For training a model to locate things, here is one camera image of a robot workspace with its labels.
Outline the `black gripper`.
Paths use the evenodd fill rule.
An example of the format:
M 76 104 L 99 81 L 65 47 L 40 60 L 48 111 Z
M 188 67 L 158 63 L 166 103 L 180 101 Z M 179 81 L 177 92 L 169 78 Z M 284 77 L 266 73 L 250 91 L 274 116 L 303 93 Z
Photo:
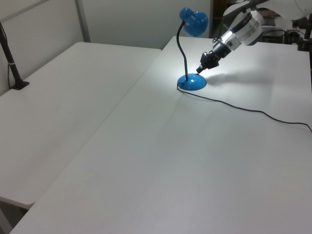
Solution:
M 196 69 L 198 73 L 201 73 L 202 71 L 206 69 L 212 69 L 219 65 L 219 60 L 225 58 L 229 53 L 231 52 L 231 49 L 224 43 L 216 43 L 211 53 L 204 52 L 200 59 L 200 65 Z

